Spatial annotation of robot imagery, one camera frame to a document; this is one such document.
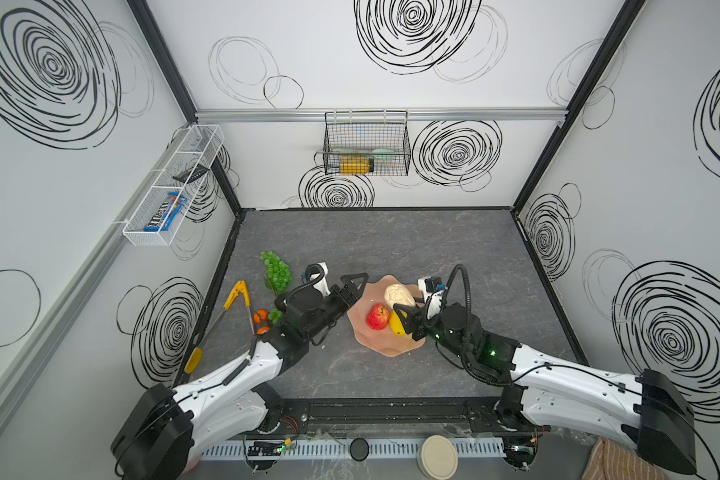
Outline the yellow fake lemon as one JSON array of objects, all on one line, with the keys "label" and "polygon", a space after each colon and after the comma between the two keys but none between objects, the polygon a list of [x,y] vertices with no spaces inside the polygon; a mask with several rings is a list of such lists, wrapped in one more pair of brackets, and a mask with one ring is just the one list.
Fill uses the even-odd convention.
[{"label": "yellow fake lemon", "polygon": [[402,321],[395,312],[391,313],[390,319],[388,321],[388,326],[389,326],[390,330],[396,336],[405,336],[406,335],[406,331],[404,329]]}]

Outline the beige fake pear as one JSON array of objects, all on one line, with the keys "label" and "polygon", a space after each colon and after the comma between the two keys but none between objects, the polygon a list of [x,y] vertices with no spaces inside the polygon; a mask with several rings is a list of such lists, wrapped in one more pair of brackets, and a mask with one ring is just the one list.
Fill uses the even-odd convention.
[{"label": "beige fake pear", "polygon": [[397,304],[408,307],[416,305],[416,301],[408,288],[399,283],[391,284],[385,289],[384,301],[390,308]]}]

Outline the red fake apple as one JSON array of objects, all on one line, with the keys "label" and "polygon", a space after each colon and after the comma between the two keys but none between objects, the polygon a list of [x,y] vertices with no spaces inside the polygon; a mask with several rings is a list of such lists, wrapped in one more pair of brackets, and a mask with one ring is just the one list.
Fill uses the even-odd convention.
[{"label": "red fake apple", "polygon": [[375,331],[384,330],[388,326],[390,315],[391,311],[385,304],[375,304],[366,316],[366,325]]}]

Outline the pink scalloped fruit bowl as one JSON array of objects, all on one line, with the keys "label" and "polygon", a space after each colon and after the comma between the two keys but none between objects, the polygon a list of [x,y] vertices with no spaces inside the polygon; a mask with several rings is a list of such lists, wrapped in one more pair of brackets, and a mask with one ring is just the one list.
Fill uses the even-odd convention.
[{"label": "pink scalloped fruit bowl", "polygon": [[[421,348],[426,343],[425,339],[414,340],[411,334],[404,332],[400,322],[395,321],[395,315],[385,301],[385,293],[389,286],[396,284],[399,281],[391,275],[369,283],[361,299],[348,313],[355,339],[370,350],[390,358]],[[377,305],[382,305],[388,313],[393,314],[383,329],[376,329],[376,326],[381,325],[380,321],[368,321]]]}]

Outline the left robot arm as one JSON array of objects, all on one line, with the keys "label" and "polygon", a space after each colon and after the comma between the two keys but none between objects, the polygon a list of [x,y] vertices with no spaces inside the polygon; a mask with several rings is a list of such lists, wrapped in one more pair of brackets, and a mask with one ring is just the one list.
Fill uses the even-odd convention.
[{"label": "left robot arm", "polygon": [[279,295],[282,318],[252,337],[246,353],[211,373],[169,388],[156,384],[139,398],[111,443],[119,479],[176,479],[207,449],[265,425],[280,397],[269,381],[296,365],[363,296],[367,273],[329,286],[323,264]]}]

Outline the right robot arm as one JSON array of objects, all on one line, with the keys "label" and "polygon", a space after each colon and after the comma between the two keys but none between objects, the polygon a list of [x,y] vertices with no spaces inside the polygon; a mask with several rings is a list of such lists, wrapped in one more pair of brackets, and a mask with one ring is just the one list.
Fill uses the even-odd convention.
[{"label": "right robot arm", "polygon": [[494,407],[500,424],[577,430],[629,446],[665,470],[697,473],[694,410],[666,375],[597,370],[492,333],[471,300],[448,302],[451,286],[423,278],[420,297],[406,294],[388,304],[407,335],[433,339],[472,379],[500,389]]}]

